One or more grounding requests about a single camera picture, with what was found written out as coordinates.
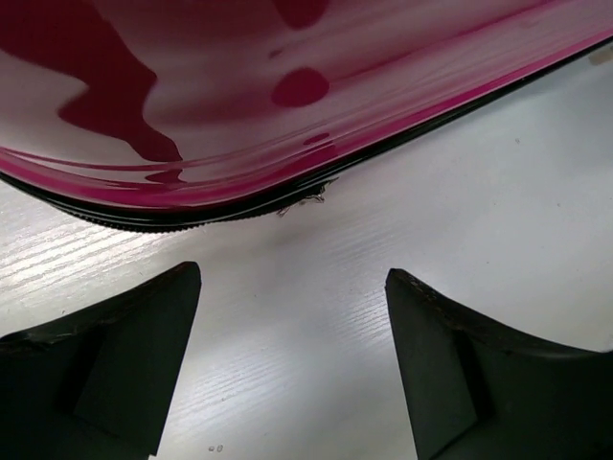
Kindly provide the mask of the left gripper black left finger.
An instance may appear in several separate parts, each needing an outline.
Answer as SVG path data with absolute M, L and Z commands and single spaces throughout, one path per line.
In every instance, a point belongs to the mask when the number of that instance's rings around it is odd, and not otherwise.
M 2 458 L 156 455 L 199 294 L 199 266 L 184 262 L 95 305 L 2 336 Z

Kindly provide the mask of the pink hard-shell suitcase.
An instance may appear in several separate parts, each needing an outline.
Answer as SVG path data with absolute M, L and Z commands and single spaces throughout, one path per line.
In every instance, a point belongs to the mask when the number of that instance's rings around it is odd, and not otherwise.
M 5 1 L 1 179 L 142 233 L 260 216 L 611 40 L 608 1 Z

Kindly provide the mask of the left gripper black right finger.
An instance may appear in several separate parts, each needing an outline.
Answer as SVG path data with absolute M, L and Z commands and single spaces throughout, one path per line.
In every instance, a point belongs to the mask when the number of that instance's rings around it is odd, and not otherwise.
M 386 298 L 420 459 L 608 459 L 612 355 L 520 332 L 408 272 Z

